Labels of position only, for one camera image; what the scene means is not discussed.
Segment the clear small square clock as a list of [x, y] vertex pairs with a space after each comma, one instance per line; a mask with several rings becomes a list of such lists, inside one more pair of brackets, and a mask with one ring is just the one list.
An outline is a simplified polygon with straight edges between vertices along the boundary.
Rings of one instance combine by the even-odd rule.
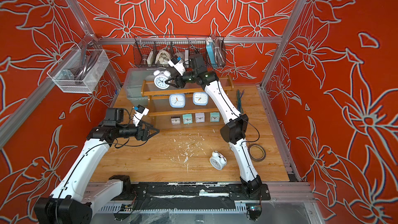
[[179, 125], [181, 124], [181, 119], [179, 116], [172, 116], [171, 117], [171, 124], [172, 125]]

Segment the blue rounded square clock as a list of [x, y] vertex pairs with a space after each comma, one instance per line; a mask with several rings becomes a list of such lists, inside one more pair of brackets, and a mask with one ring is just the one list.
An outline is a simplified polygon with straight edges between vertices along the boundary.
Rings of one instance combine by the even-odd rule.
[[172, 108], [184, 108], [186, 104], [185, 94], [171, 94], [169, 96], [169, 104]]

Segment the mint green square clock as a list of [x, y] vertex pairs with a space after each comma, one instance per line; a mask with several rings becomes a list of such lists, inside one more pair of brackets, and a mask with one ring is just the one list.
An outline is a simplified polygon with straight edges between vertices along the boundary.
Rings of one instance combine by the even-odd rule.
[[193, 123], [192, 114], [183, 114], [182, 121], [183, 121], [183, 124], [192, 124]]

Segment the teal small square clock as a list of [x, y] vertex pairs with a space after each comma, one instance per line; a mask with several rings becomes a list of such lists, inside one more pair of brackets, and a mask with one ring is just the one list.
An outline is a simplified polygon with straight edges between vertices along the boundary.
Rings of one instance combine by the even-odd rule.
[[212, 112], [210, 113], [210, 122], [219, 122], [220, 121], [220, 113]]

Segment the white twin-bell alarm clock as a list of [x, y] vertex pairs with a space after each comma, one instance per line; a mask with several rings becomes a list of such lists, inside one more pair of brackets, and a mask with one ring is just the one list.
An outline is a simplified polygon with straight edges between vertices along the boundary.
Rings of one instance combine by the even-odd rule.
[[157, 88], [164, 90], [170, 86], [169, 84], [166, 83], [166, 81], [171, 78], [171, 73], [169, 71], [156, 70], [154, 71], [153, 75], [154, 75], [153, 81]]

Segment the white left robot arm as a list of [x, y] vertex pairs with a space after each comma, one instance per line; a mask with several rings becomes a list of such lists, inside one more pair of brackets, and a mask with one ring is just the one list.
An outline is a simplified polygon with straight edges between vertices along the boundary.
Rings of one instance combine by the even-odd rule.
[[99, 162], [117, 139], [133, 137], [145, 143], [159, 134], [159, 129], [142, 120], [149, 109], [138, 105], [134, 111], [129, 115], [129, 123], [122, 124], [124, 110], [107, 109], [105, 119], [90, 131], [78, 158], [60, 184], [49, 197], [40, 198], [34, 205], [40, 224], [89, 224], [112, 199], [137, 198], [127, 175], [114, 175], [99, 189], [85, 195]]

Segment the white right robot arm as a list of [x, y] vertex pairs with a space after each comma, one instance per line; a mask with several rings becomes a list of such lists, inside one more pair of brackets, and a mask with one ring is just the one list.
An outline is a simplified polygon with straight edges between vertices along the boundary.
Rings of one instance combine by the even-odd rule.
[[171, 58], [168, 62], [171, 77], [166, 84], [175, 88], [184, 88], [187, 83], [196, 83], [212, 99], [220, 113], [224, 126], [220, 134], [235, 155], [240, 172], [241, 188], [249, 198], [261, 191], [262, 180], [256, 171], [247, 147], [246, 130], [249, 124], [248, 116], [240, 113], [222, 88], [215, 71], [209, 71], [202, 55], [195, 54], [189, 59], [189, 71], [184, 62]]

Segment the lilac square alarm clock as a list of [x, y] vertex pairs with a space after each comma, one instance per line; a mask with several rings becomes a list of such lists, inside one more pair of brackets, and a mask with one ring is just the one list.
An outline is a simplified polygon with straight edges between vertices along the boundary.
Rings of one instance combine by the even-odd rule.
[[205, 122], [205, 113], [195, 113], [195, 122], [196, 123]]

